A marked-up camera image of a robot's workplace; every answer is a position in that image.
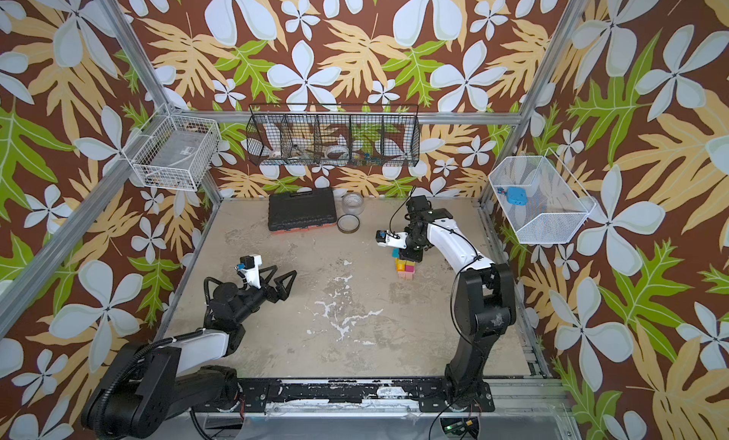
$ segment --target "tape roll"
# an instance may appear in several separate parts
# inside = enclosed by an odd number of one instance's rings
[[[337,220],[337,228],[347,235],[360,229],[360,219],[351,214],[345,214]]]
[[[344,145],[331,145],[324,151],[323,157],[328,164],[341,167],[349,162],[349,149]]]

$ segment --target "electrical wire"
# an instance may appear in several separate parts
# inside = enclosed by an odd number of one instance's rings
[[[456,404],[458,402],[473,401],[473,400],[474,400],[473,398],[460,399],[460,400],[457,400],[457,401],[452,401],[450,404],[446,405],[445,408],[443,410],[441,410],[440,413],[438,415],[436,415],[436,417],[433,418],[433,422],[430,423],[430,429],[428,429],[428,440],[431,440],[431,435],[433,434],[433,426],[435,426],[435,422],[438,421],[438,418],[440,418],[440,416],[443,413],[445,413],[446,410],[448,410],[449,408],[451,408],[454,404]]]
[[[203,428],[200,426],[200,423],[197,421],[197,417],[195,416],[195,409],[192,407],[189,408],[189,418],[193,421],[193,426],[195,426],[195,430],[201,437],[203,437],[205,440],[213,440],[213,438],[210,435],[207,435]]]
[[[475,263],[478,260],[480,260],[481,258],[483,258],[483,256],[482,255],[479,255],[478,250],[476,249],[476,247],[473,244],[471,244],[471,241],[469,241],[468,238],[466,238],[464,235],[462,235],[462,234],[460,234],[458,232],[454,232],[452,229],[446,228],[444,226],[440,226],[439,224],[436,224],[436,223],[431,223],[431,225],[437,226],[438,228],[442,228],[445,231],[451,233],[451,235],[457,235],[462,240],[466,241],[471,246],[471,249],[473,249],[473,253],[475,255],[473,257],[473,260],[471,260],[471,262],[469,264],[466,264],[458,272],[456,272],[456,276],[453,279],[453,285],[451,286],[451,299],[450,299],[450,302],[449,302],[449,305],[450,305],[450,308],[451,308],[451,323],[453,324],[453,327],[456,329],[456,332],[458,333],[458,335],[463,340],[465,340],[466,343],[470,344],[472,347],[474,347],[476,350],[478,350],[479,354],[481,354],[481,358],[486,359],[486,352],[483,350],[483,348],[481,348],[480,346],[478,346],[474,342],[470,341],[463,334],[463,331],[461,331],[461,328],[458,326],[458,323],[456,323],[456,315],[455,315],[455,312],[453,311],[453,294],[456,292],[456,282],[458,282],[458,278],[461,275],[461,272],[463,272],[466,269],[468,269],[473,263]]]
[[[392,213],[392,217],[390,217],[390,224],[387,226],[387,232],[390,234],[390,236],[394,237],[395,239],[399,239],[400,236],[398,236],[392,232],[392,219],[395,218],[397,211],[399,211],[400,209],[402,209],[403,206],[406,205],[407,200],[413,196],[414,191],[415,191],[415,187],[413,187],[410,190],[410,193],[407,194],[406,200],[402,202],[402,204],[395,210],[395,212]]]

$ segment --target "black cable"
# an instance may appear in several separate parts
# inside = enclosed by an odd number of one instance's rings
[[[402,209],[403,206],[406,205],[407,200],[410,199],[410,196],[413,195],[413,192],[414,191],[415,191],[415,187],[413,187],[410,190],[410,193],[408,193],[407,196],[406,196],[406,200],[402,202],[402,204],[395,210],[395,212],[392,213],[392,217],[390,217],[390,224],[387,226],[387,232],[390,234],[390,236],[394,237],[395,239],[399,239],[400,236],[398,236],[398,235],[396,235],[395,233],[392,232],[392,219],[395,218],[395,215],[397,214],[397,211],[399,211],[400,209]]]
[[[471,260],[471,262],[469,264],[463,266],[460,269],[460,271],[456,272],[456,276],[453,279],[453,286],[451,286],[451,299],[450,299],[450,302],[449,302],[450,310],[451,310],[451,323],[453,324],[453,327],[456,329],[456,332],[458,333],[458,335],[463,340],[465,340],[466,343],[470,344],[472,347],[474,347],[476,350],[478,350],[478,352],[481,354],[481,358],[486,359],[486,352],[480,346],[478,346],[477,344],[475,344],[475,343],[471,342],[469,339],[467,339],[466,336],[463,334],[463,332],[461,331],[460,327],[458,326],[458,323],[456,323],[456,317],[455,317],[455,313],[453,311],[453,294],[456,292],[456,282],[458,282],[458,278],[461,275],[461,272],[463,272],[466,269],[468,269],[469,266],[471,266],[473,263],[475,263],[478,260],[480,260],[481,258],[483,258],[483,256],[478,254],[478,250],[476,249],[476,247],[473,244],[471,244],[471,241],[469,241],[468,238],[466,238],[464,235],[462,235],[462,234],[460,234],[458,232],[454,232],[452,229],[446,228],[444,226],[440,226],[439,224],[436,224],[436,223],[431,223],[431,225],[437,226],[438,228],[442,228],[445,231],[451,233],[451,235],[457,235],[462,240],[466,241],[471,246],[471,249],[473,249],[473,253],[475,255],[473,257],[473,260]]]
[[[435,422],[438,421],[438,418],[440,418],[440,416],[443,413],[445,413],[445,410],[448,410],[449,408],[452,407],[453,404],[455,404],[457,402],[472,401],[472,400],[473,400],[473,398],[460,399],[460,400],[457,400],[457,401],[452,401],[450,404],[446,405],[445,408],[443,410],[441,410],[440,413],[438,415],[436,415],[436,417],[433,418],[433,422],[430,423],[430,429],[428,429],[428,440],[431,440],[431,435],[433,434],[433,426],[435,426]]]
[[[106,408],[109,405],[109,400],[112,398],[112,394],[115,390],[117,390],[119,385],[123,383],[126,377],[131,374],[131,372],[136,368],[139,360],[155,348],[161,347],[162,345],[171,344],[172,342],[180,339],[191,339],[192,337],[202,335],[203,332],[203,329],[198,329],[197,331],[188,334],[181,334],[175,337],[167,337],[166,339],[161,339],[157,342],[145,345],[144,347],[140,348],[136,353],[134,353],[132,358],[114,377],[114,380],[112,380],[112,382],[109,384],[109,387],[101,394],[101,398],[98,402],[98,408],[96,408],[96,416],[94,417],[93,421],[94,433],[96,434],[98,440],[118,440],[119,438],[124,437],[124,435],[109,435],[108,432],[105,432],[103,430],[104,413],[106,412]]]
[[[205,440],[213,440],[213,438],[210,435],[207,435],[200,426],[200,423],[197,421],[197,417],[195,416],[195,409],[192,407],[189,408],[189,418],[193,421],[193,426],[195,426],[195,430],[201,437]]]

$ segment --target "concrete floor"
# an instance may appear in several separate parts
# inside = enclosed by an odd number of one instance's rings
[[[234,265],[242,255],[260,253],[263,266],[278,274],[298,271],[291,296],[269,302],[249,317],[238,351],[216,364],[240,377],[401,377],[442,375],[459,337],[448,309],[454,271],[437,249],[415,266],[412,281],[397,277],[391,248],[375,243],[402,200],[365,199],[360,229],[336,227],[271,235],[268,202],[223,202],[177,309],[167,336],[202,324],[203,279],[240,278]],[[434,200],[447,208],[462,232],[488,255],[486,235],[469,199]],[[393,229],[406,225],[405,208]],[[516,327],[494,346],[485,375],[529,375]]]

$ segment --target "aluminum frame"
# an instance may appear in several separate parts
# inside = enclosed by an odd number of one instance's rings
[[[215,202],[214,199],[211,199],[211,201],[213,203],[213,206],[211,208],[210,218],[208,219],[208,223],[205,226],[202,235],[200,236],[200,244],[196,247],[195,251],[193,251],[193,260],[190,262],[189,266],[185,268],[185,272],[182,273],[182,277],[180,278],[180,281],[177,284],[177,288],[174,291],[175,299],[172,300],[169,308],[162,315],[162,319],[159,321],[159,326],[157,328],[157,333],[155,334],[154,342],[157,342],[158,340],[165,337],[167,328],[169,328],[170,322],[172,321],[172,314],[174,313],[175,309],[177,309],[177,304],[180,302],[180,299],[182,298],[182,292],[185,291],[187,282],[193,274],[193,269],[195,268],[197,257],[200,256],[200,252],[202,251],[203,245],[205,244],[205,239],[207,239],[210,228],[213,225],[213,220],[215,220],[215,217],[218,215],[218,209],[220,208],[221,201]]]
[[[117,0],[94,1],[101,6],[101,10],[106,14],[119,45],[127,54],[132,68],[139,75],[139,80],[144,89],[150,93],[155,107],[169,106],[170,101],[157,75],[155,75],[155,68],[152,66],[149,57],[147,57],[147,53],[144,51],[141,41],[137,38],[132,26],[127,23],[119,2]]]
[[[135,140],[129,148],[129,153],[136,153],[143,143],[141,138]],[[15,278],[10,290],[5,293],[0,302],[0,337],[5,337],[17,319],[23,315],[25,308],[33,302],[63,260],[73,251],[77,242],[83,238],[96,218],[104,212],[112,198],[123,188],[132,173],[129,163],[124,160],[116,163],[98,181],[96,187],[89,192],[50,241]]]
[[[210,118],[219,124],[245,124],[251,117],[249,111],[181,111],[191,117]],[[330,112],[315,111],[307,114],[331,115]],[[347,114],[363,114],[364,112],[347,112]],[[517,125],[521,121],[520,113],[429,113],[418,112],[421,125]]]
[[[547,47],[547,51],[544,53],[542,62],[536,70],[534,81],[532,86],[526,94],[524,104],[519,110],[519,122],[516,127],[512,127],[512,131],[504,141],[504,147],[499,153],[494,166],[498,166],[504,158],[511,155],[516,147],[516,144],[524,136],[526,130],[529,127],[530,116],[536,109],[536,99],[542,93],[544,86],[549,83],[552,78],[557,63],[565,49],[571,43],[571,36],[582,14],[585,13],[585,7],[587,7],[588,0],[569,0],[567,6],[564,8],[564,12],[557,23],[557,28],[554,31],[554,35],[550,40],[550,44]]]

